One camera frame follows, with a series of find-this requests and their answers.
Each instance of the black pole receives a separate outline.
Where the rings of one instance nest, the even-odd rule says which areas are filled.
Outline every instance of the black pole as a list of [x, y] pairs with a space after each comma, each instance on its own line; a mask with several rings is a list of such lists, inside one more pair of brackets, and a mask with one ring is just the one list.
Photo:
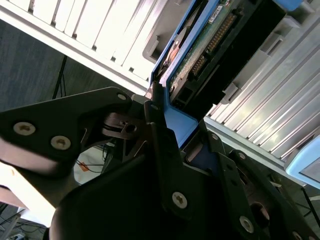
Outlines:
[[316, 223], [318, 224], [318, 226], [319, 226], [319, 228], [320, 228], [320, 219], [319, 219], [319, 216], [318, 216], [318, 214], [317, 214], [317, 212], [316, 212], [316, 210], [315, 210], [312, 202], [310, 201], [310, 198], [309, 198], [306, 190], [305, 190], [304, 188], [301, 188], [301, 190], [302, 190], [302, 192], [303, 192], [303, 194], [304, 194], [304, 197], [305, 197], [306, 202], [309, 204], [310, 210], [311, 210], [311, 212], [312, 212], [312, 214], [313, 214], [313, 216], [314, 216], [314, 218], [315, 218], [315, 220], [316, 220]]
[[60, 71], [59, 71], [59, 76], [58, 76], [58, 79], [57, 79], [56, 84], [55, 84], [55, 89], [54, 89], [54, 92], [53, 92], [52, 99], [56, 99], [57, 98], [57, 94], [58, 94], [59, 86], [61, 85], [61, 79], [62, 79], [62, 76], [64, 74], [67, 58], [68, 57], [66, 55], [64, 55], [63, 60], [62, 60], [62, 64], [61, 64], [61, 68], [60, 68]]

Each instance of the screw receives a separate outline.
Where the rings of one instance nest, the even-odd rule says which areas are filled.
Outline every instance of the screw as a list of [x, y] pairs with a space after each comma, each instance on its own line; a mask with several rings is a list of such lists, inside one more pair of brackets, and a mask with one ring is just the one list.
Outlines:
[[253, 234], [255, 229], [252, 222], [245, 216], [239, 218], [242, 227], [250, 234]]
[[117, 94], [118, 98], [120, 98], [121, 100], [126, 100], [127, 97], [125, 95], [122, 95], [120, 93]]
[[151, 104], [151, 107], [154, 108], [155, 110], [159, 110], [159, 108], [156, 105]]
[[23, 136], [29, 136], [36, 131], [36, 127], [29, 122], [18, 122], [13, 126], [13, 130]]
[[71, 146], [71, 141], [65, 136], [55, 136], [51, 139], [51, 146], [58, 150], [67, 150]]
[[218, 138], [218, 136], [217, 135], [215, 135], [214, 133], [212, 133], [212, 135], [211, 135], [212, 137], [213, 137], [213, 139], [214, 140], [218, 140], [219, 138]]
[[178, 191], [175, 191], [172, 194], [172, 200], [173, 200], [173, 203], [178, 208], [181, 208], [181, 209], [185, 209], [188, 205], [188, 201], [187, 201], [186, 197], [181, 192], [178, 192]]
[[292, 234], [296, 240], [302, 240], [302, 237], [296, 231], [293, 231]]
[[239, 152], [239, 157], [242, 158], [243, 160], [246, 159], [246, 156], [242, 152]]

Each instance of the circuit board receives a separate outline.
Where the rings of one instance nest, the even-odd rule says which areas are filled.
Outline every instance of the circuit board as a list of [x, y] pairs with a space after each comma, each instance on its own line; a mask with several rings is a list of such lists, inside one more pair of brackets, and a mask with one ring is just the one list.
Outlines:
[[170, 92], [173, 92], [179, 82], [187, 77], [190, 72], [192, 72], [194, 76], [199, 73], [206, 61], [204, 54], [210, 54], [215, 50], [220, 40], [237, 18], [237, 16], [232, 13], [232, 10], [234, 10], [238, 4], [238, 0], [233, 0], [230, 1], [229, 4], [220, 4], [217, 6], [201, 34], [171, 78], [169, 82]]

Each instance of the green circuit board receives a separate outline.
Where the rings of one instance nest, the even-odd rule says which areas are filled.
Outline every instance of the green circuit board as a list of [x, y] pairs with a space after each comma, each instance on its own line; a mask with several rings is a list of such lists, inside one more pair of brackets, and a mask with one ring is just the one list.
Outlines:
[[175, 89], [179, 84], [179, 81], [185, 78], [190, 71], [197, 72], [199, 69], [201, 69], [201, 66], [204, 63], [204, 51], [211, 52], [217, 46], [219, 40], [223, 37], [221, 30], [228, 30], [223, 26], [223, 24], [226, 25], [226, 23], [229, 22], [232, 24], [232, 21], [234, 21], [236, 18], [236, 16], [232, 14], [232, 10], [237, 7], [238, 3], [239, 1], [233, 0], [228, 6], [223, 4], [217, 6], [216, 10], [213, 12], [210, 19], [204, 26], [199, 37], [193, 43], [191, 49], [178, 67], [176, 73], [171, 78], [169, 82], [171, 90]]

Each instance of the copper component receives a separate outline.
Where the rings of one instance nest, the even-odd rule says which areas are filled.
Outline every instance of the copper component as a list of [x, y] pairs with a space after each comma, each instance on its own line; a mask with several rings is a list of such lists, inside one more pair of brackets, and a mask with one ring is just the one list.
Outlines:
[[[230, 13], [225, 20], [223, 21], [223, 23], [221, 24], [221, 26], [218, 28], [218, 30], [216, 31], [216, 33], [214, 34], [212, 40], [210, 41], [210, 43], [208, 44], [207, 48], [206, 48], [206, 52], [207, 53], [211, 53], [219, 44], [219, 42], [221, 41], [221, 39], [223, 38], [223, 36], [226, 34], [226, 32], [228, 31], [228, 29], [230, 28], [230, 26], [233, 24], [233, 22], [236, 19], [236, 15], [234, 15], [233, 13]], [[196, 63], [194, 64], [191, 72], [196, 76], [199, 72], [199, 70], [202, 68], [203, 64], [206, 62], [206, 58], [202, 55], [201, 57], [199, 57], [199, 59], [196, 61]]]

